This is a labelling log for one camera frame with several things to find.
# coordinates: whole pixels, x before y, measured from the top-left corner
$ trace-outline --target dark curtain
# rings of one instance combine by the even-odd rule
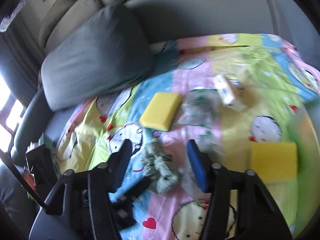
[[[0,33],[0,75],[24,106],[29,105],[37,92],[43,59],[43,52],[17,15],[7,31]]]

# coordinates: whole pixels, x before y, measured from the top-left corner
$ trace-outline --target green cloth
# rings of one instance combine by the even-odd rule
[[[149,190],[164,195],[179,181],[179,172],[172,169],[172,157],[166,153],[160,141],[152,139],[143,148],[141,163],[144,176],[150,176],[152,183]]]

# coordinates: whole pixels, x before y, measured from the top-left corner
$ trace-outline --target yellow square object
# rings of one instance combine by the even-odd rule
[[[294,142],[252,143],[251,169],[265,183],[297,178],[297,145]]]
[[[181,102],[178,93],[156,93],[140,118],[142,126],[169,131],[172,119]]]

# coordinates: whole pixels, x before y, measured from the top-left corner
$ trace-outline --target gray pillow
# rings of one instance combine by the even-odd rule
[[[101,9],[51,52],[41,74],[48,105],[56,111],[137,84],[152,69],[141,27],[118,4]]]

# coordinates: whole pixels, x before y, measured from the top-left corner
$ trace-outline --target green object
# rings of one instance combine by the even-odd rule
[[[320,206],[320,100],[302,106],[288,125],[298,147],[298,210],[292,236],[296,238]]]
[[[172,157],[164,152],[161,143],[152,139],[144,148],[141,163],[144,165],[144,176],[151,176],[149,190],[164,195],[179,181],[179,172],[172,169]]]

